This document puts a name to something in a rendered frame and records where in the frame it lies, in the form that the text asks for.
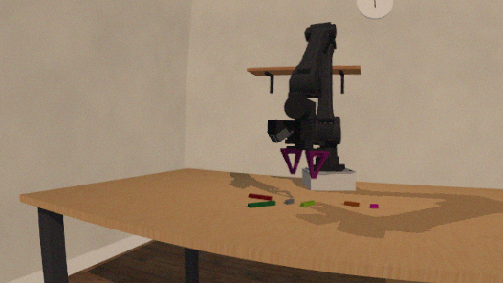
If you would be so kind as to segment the orange rod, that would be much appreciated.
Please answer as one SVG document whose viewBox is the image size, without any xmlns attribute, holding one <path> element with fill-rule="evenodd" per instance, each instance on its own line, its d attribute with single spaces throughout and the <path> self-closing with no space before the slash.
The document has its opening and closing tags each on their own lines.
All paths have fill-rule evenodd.
<svg viewBox="0 0 503 283">
<path fill-rule="evenodd" d="M 344 204 L 346 206 L 353 206 L 353 207 L 359 207 L 360 206 L 360 203 L 358 202 L 349 202 L 349 201 L 344 201 Z"/>
</svg>

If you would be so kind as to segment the red rod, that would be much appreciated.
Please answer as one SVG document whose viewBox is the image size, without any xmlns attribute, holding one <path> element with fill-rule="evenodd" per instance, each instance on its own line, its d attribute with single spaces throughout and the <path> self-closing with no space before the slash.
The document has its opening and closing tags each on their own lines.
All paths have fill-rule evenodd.
<svg viewBox="0 0 503 283">
<path fill-rule="evenodd" d="M 272 196 L 258 195 L 258 194 L 249 194 L 249 198 L 262 199 L 262 200 L 271 200 Z"/>
</svg>

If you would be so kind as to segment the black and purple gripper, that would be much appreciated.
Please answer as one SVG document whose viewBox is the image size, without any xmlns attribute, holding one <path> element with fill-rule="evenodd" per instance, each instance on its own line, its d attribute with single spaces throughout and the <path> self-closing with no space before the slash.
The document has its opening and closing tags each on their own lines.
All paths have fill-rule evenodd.
<svg viewBox="0 0 503 283">
<path fill-rule="evenodd" d="M 295 174 L 297 170 L 297 166 L 302 154 L 302 151 L 305 150 L 305 155 L 311 175 L 311 179 L 315 179 L 317 177 L 318 172 L 320 171 L 322 165 L 329 155 L 329 151 L 323 151 L 321 148 L 313 148 L 313 145 L 324 146 L 324 141 L 315 141 L 315 130 L 316 130 L 316 121 L 308 120 L 312 122 L 312 140 L 311 141 L 300 141 L 300 140 L 285 140 L 285 144 L 294 144 L 295 146 L 286 146 L 286 148 L 280 148 L 280 151 L 285 159 L 286 164 L 290 170 L 291 174 Z M 298 149 L 298 150 L 297 150 Z M 295 163 L 294 167 L 292 167 L 288 154 L 295 154 Z M 314 160 L 313 157 L 320 157 L 316 171 L 314 172 Z"/>
</svg>

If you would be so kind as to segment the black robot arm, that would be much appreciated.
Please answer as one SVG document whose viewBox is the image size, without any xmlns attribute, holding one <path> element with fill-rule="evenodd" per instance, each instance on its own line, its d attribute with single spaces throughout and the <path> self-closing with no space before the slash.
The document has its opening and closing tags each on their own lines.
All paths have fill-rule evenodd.
<svg viewBox="0 0 503 283">
<path fill-rule="evenodd" d="M 337 152 L 337 144 L 341 141 L 340 117 L 334 116 L 332 94 L 336 24 L 313 24 L 306 28 L 304 34 L 306 42 L 309 42 L 300 63 L 292 72 L 288 99 L 284 104 L 286 115 L 295 120 L 268 120 L 268 134 L 276 143 L 286 137 L 287 140 L 311 141 L 312 122 L 308 120 L 315 120 L 315 141 L 325 141 L 324 146 L 318 148 L 329 151 L 320 171 L 343 171 L 345 164 L 339 165 Z M 318 98 L 317 113 L 316 103 L 307 98 Z"/>
</svg>

